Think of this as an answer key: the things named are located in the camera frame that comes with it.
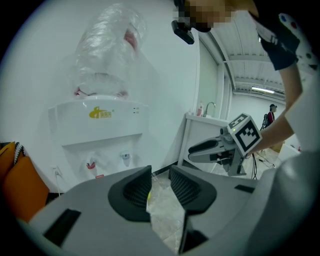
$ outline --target soap bottle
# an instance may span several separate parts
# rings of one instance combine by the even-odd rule
[[[202,101],[200,101],[198,110],[197,110],[197,112],[196,112],[196,116],[197,116],[197,117],[202,117],[203,110],[204,110],[204,105],[202,104]]]

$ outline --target faucet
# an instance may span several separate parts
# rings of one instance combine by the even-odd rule
[[[206,107],[205,107],[205,111],[204,111],[204,113],[203,113],[203,117],[205,118],[206,116],[207,116],[207,113],[208,113],[208,107],[209,107],[209,104],[210,103],[212,103],[213,105],[214,105],[214,107],[216,107],[216,103],[214,103],[214,102],[209,102],[207,105],[206,105]]]

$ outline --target yellow logo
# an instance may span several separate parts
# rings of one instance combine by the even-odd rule
[[[99,106],[96,106],[92,112],[90,112],[89,117],[91,118],[112,118],[112,112],[115,110],[113,109],[112,111],[106,111],[100,109]]]

